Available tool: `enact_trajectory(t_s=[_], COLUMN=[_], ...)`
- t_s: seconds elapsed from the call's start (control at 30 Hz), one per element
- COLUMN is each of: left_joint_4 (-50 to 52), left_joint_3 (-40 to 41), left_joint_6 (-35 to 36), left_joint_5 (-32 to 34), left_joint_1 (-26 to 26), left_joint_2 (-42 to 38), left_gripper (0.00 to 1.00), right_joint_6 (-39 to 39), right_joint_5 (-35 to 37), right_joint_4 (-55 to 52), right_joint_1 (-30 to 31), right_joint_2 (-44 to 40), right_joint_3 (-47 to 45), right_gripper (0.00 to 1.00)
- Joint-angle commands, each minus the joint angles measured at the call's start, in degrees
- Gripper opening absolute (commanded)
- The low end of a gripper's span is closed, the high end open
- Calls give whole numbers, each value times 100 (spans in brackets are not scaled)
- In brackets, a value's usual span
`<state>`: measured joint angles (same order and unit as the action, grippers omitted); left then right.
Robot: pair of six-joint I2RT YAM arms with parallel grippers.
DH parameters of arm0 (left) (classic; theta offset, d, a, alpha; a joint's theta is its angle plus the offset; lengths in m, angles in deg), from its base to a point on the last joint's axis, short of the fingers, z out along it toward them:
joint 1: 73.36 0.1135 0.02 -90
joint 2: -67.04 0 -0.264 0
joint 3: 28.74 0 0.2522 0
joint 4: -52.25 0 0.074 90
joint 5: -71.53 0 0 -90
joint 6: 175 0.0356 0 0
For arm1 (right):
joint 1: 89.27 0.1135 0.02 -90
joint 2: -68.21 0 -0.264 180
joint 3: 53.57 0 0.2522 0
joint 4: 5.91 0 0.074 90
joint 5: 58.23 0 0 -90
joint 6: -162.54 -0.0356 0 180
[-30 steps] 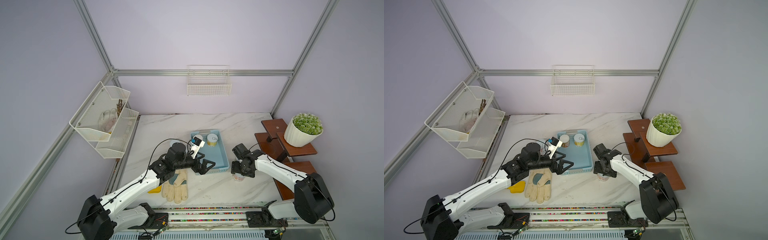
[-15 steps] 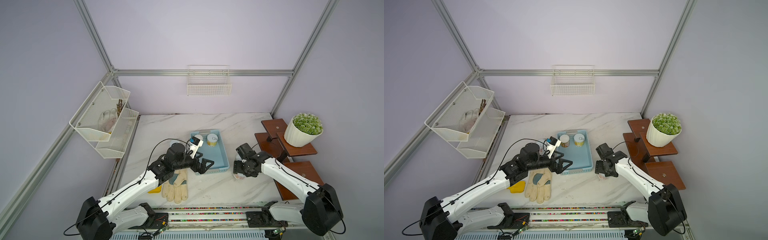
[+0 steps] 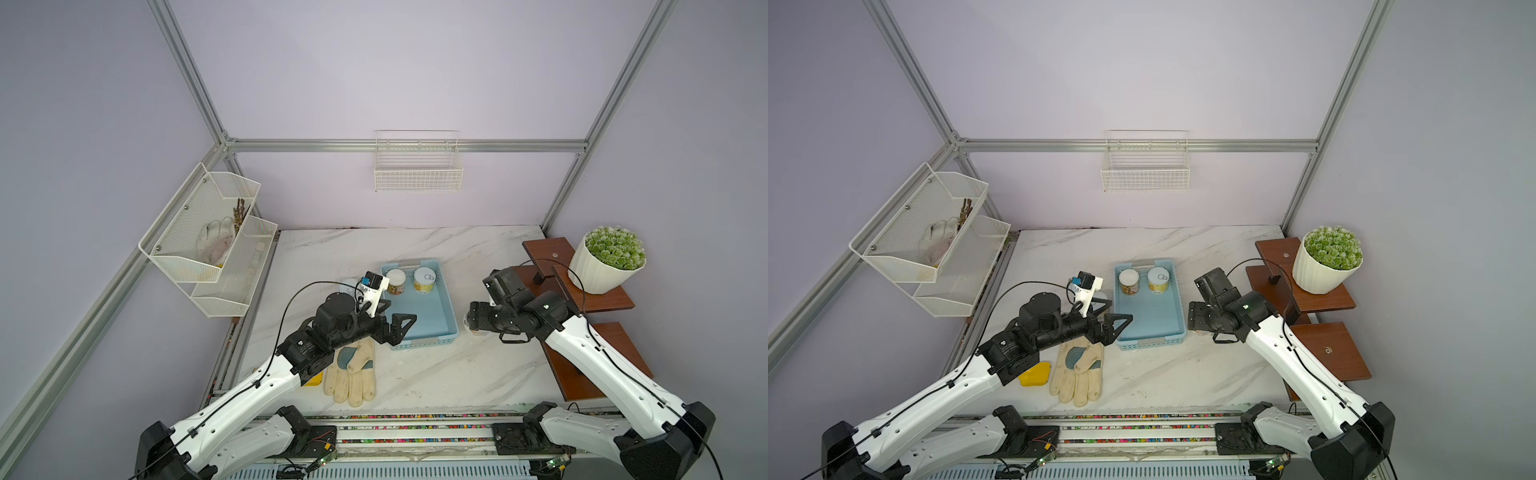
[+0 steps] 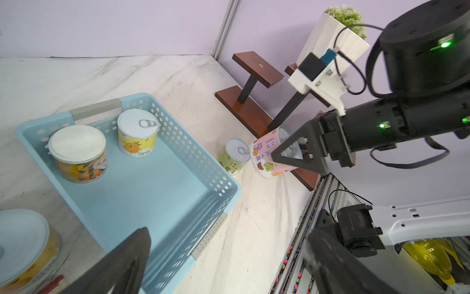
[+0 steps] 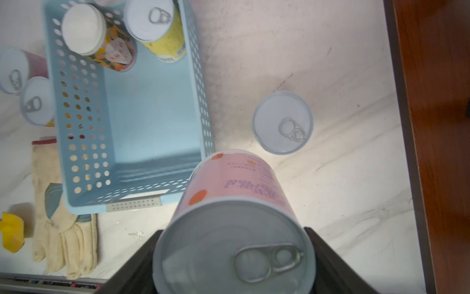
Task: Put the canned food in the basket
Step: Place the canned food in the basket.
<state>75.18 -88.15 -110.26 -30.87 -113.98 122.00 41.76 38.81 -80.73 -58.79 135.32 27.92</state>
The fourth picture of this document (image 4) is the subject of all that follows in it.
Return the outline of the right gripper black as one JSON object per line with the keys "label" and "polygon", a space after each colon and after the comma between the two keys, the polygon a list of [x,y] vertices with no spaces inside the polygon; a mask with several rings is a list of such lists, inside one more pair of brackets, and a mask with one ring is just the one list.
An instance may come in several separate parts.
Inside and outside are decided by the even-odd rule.
{"label": "right gripper black", "polygon": [[306,122],[277,147],[271,157],[275,163],[327,175],[329,155],[341,167],[353,167],[356,154],[350,150],[338,111],[329,111]]}

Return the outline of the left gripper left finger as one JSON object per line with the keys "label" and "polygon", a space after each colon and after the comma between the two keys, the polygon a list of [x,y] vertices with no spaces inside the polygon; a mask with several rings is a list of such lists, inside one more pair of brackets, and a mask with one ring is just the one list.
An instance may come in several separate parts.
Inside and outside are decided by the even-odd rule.
{"label": "left gripper left finger", "polygon": [[63,294],[137,294],[149,258],[151,238],[137,229],[89,271],[68,285]]}

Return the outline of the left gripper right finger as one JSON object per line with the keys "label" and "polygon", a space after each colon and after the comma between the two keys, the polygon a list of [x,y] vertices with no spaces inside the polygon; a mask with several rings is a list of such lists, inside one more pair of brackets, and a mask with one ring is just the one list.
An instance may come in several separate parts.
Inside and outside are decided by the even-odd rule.
{"label": "left gripper right finger", "polygon": [[304,250],[305,268],[321,294],[397,293],[323,229],[309,234]]}

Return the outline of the pink can pull tab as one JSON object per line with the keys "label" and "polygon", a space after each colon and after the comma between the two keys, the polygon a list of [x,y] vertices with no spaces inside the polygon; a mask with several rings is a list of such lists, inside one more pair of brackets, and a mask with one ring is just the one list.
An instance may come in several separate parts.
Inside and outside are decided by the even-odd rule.
{"label": "pink can pull tab", "polygon": [[296,169],[294,166],[275,162],[271,154],[290,135],[291,132],[285,126],[279,126],[250,144],[251,162],[260,176],[271,179]]}

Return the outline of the orange can pull tab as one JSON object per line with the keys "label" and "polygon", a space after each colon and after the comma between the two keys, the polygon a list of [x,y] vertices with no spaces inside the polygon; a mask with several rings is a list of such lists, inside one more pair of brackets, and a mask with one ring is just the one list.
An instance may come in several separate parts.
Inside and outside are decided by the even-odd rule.
{"label": "orange can pull tab", "polygon": [[1,293],[39,280],[55,263],[61,237],[43,215],[28,209],[1,212]]}

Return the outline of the yellow can pull tab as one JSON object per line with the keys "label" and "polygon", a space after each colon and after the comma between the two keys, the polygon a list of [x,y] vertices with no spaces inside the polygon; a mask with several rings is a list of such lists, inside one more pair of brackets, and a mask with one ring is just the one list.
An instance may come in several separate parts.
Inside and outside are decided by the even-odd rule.
{"label": "yellow can pull tab", "polygon": [[127,156],[141,158],[155,148],[160,123],[152,113],[132,109],[117,118],[118,147]]}

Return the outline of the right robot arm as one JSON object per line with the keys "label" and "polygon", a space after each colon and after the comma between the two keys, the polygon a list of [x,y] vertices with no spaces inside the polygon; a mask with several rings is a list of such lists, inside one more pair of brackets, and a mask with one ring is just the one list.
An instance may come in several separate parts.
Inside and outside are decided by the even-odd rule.
{"label": "right robot arm", "polygon": [[[340,96],[322,92],[334,107],[306,122],[272,151],[278,164],[325,175],[326,158],[343,167],[354,165],[353,153],[385,151],[399,143],[423,138],[438,155],[396,168],[411,170],[449,155],[435,135],[470,134],[470,4],[428,1],[390,22],[368,56],[365,85],[373,86],[373,70],[383,55],[390,93],[346,110]],[[339,210],[325,229],[355,257],[375,256],[409,241],[467,236],[468,197],[421,203],[410,207],[355,205]]]}

